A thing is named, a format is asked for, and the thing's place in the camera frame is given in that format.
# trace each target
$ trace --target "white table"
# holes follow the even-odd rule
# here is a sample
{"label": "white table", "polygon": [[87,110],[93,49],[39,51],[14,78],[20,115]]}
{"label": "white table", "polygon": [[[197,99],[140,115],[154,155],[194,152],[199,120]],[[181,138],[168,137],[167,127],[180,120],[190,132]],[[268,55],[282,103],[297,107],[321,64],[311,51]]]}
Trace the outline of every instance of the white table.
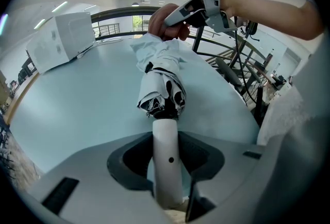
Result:
{"label": "white table", "polygon": [[[26,93],[11,131],[41,170],[83,148],[152,130],[154,119],[136,108],[143,73],[131,41],[95,47],[40,75]],[[179,130],[255,143],[259,128],[236,92],[192,50],[180,53],[187,103]]]}

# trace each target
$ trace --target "white box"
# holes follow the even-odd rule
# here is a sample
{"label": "white box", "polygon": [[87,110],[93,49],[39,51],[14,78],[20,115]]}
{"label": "white box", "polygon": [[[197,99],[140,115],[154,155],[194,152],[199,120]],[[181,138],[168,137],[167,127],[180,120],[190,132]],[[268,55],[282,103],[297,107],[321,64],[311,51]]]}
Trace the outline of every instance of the white box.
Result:
{"label": "white box", "polygon": [[41,74],[69,62],[94,42],[90,13],[68,13],[44,23],[28,43],[27,51]]}

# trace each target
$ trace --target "human hand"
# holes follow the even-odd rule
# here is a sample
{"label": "human hand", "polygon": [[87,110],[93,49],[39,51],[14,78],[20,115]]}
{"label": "human hand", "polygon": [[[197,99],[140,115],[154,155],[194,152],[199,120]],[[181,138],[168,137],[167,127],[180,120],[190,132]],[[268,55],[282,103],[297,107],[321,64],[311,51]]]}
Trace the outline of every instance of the human hand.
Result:
{"label": "human hand", "polygon": [[167,16],[169,16],[178,6],[176,4],[166,4],[158,9],[149,20],[148,33],[160,37],[163,41],[180,38],[185,40],[190,31],[189,25],[178,23],[176,25],[166,27],[163,23]]}

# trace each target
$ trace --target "crumpled fabric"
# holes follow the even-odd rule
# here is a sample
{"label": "crumpled fabric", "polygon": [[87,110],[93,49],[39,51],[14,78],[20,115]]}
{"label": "crumpled fabric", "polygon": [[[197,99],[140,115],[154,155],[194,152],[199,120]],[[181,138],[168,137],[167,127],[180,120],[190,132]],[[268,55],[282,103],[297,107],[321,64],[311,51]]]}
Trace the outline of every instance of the crumpled fabric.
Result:
{"label": "crumpled fabric", "polygon": [[137,57],[137,68],[145,73],[137,107],[148,116],[166,111],[166,115],[178,118],[186,103],[186,91],[179,75],[184,59],[178,53],[178,40],[163,42],[147,33],[130,46]]}

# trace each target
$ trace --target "black slot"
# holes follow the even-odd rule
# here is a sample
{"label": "black slot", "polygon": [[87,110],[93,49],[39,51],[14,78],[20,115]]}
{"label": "black slot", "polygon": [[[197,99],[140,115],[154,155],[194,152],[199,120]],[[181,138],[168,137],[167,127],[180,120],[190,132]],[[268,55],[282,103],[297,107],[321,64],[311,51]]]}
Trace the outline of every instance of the black slot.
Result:
{"label": "black slot", "polygon": [[58,215],[72,194],[74,188],[79,183],[78,180],[72,178],[64,178],[46,197],[42,204],[54,214]]}
{"label": "black slot", "polygon": [[260,157],[261,157],[261,154],[260,153],[257,153],[257,152],[251,152],[251,151],[246,151],[243,153],[244,156],[247,156],[247,157],[251,157],[253,159],[257,159],[259,160]]}

